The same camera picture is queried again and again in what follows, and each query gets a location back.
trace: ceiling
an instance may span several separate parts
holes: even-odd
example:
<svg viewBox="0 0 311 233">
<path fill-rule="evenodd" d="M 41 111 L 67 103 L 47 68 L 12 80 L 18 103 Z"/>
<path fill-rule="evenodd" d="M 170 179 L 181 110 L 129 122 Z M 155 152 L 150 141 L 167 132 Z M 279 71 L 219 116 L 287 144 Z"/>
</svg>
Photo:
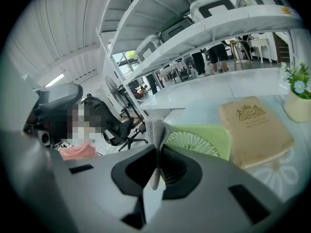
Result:
<svg viewBox="0 0 311 233">
<path fill-rule="evenodd" d="M 21 75 L 46 85 L 97 74 L 104 58 L 95 28 L 107 0 L 32 0 L 10 32 L 5 51 Z"/>
</svg>

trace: office chair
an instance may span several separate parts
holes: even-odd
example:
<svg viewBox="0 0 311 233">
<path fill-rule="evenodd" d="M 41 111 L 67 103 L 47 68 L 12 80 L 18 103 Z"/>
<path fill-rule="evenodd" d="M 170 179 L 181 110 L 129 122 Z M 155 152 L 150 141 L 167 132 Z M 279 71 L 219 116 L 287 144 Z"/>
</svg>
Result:
<svg viewBox="0 0 311 233">
<path fill-rule="evenodd" d="M 130 117 L 130 114 L 127 111 L 129 104 L 121 110 L 126 113 L 129 120 L 122 123 L 114 117 L 108 106 L 103 101 L 95 97 L 87 97 L 84 101 L 82 101 L 82 103 L 86 104 L 84 108 L 85 121 L 89 121 L 90 127 L 94 127 L 99 130 L 108 144 L 112 146 L 120 146 L 123 144 L 123 146 L 119 149 L 119 152 L 126 145 L 127 149 L 130 149 L 133 142 L 144 141 L 146 144 L 148 143 L 145 139 L 134 139 L 141 131 L 137 131 L 134 135 L 129 137 L 129 134 L 134 127 L 134 120 Z M 113 138 L 109 139 L 106 131 L 110 132 L 113 135 Z"/>
</svg>

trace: tan box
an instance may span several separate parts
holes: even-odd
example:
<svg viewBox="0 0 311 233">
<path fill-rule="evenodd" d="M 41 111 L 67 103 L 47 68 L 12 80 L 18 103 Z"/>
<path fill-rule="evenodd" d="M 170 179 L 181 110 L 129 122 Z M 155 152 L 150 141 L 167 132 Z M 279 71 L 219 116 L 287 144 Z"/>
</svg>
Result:
<svg viewBox="0 0 311 233">
<path fill-rule="evenodd" d="M 277 158 L 294 144 L 285 125 L 257 97 L 223 104 L 219 116 L 232 137 L 230 158 L 241 168 Z"/>
</svg>

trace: pink cloth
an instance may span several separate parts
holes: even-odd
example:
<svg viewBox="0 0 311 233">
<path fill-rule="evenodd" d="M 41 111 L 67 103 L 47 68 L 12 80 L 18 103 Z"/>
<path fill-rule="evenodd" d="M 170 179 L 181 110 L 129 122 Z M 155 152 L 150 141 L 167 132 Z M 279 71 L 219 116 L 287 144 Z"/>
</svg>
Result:
<svg viewBox="0 0 311 233">
<path fill-rule="evenodd" d="M 95 148 L 92 147 L 89 142 L 73 148 L 62 148 L 59 152 L 64 161 L 89 159 L 99 156 Z"/>
</svg>

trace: white table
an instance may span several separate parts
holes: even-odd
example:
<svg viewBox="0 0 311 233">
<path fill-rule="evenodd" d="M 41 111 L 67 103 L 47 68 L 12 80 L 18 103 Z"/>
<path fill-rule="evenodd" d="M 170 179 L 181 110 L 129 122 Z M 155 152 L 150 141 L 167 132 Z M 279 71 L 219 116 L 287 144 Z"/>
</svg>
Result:
<svg viewBox="0 0 311 233">
<path fill-rule="evenodd" d="M 268 40 L 267 40 L 267 39 L 265 39 L 265 38 L 262 38 L 262 39 L 254 39 L 254 40 L 249 41 L 248 43 L 249 43 L 249 45 L 250 45 L 251 47 L 258 48 L 259 54 L 260 54 L 260 58 L 261 58 L 261 61 L 260 61 L 261 63 L 263 63 L 261 47 L 267 47 L 267 48 L 268 48 L 268 51 L 269 51 L 269 54 L 270 54 L 269 61 L 270 61 L 270 63 L 272 63 L 272 60 L 271 60 L 271 51 L 270 51 L 269 43 L 268 43 Z"/>
<path fill-rule="evenodd" d="M 280 68 L 241 70 L 171 85 L 151 96 L 140 108 L 180 109 L 206 99 L 284 95 L 288 89 L 280 85 L 280 71 Z"/>
<path fill-rule="evenodd" d="M 258 96 L 274 111 L 294 137 L 295 147 L 269 163 L 246 171 L 272 189 L 282 201 L 302 192 L 311 177 L 311 123 L 294 123 L 283 110 L 285 96 Z M 221 124 L 218 108 L 240 98 L 205 99 L 191 102 L 184 110 L 170 117 L 171 125 Z"/>
</svg>

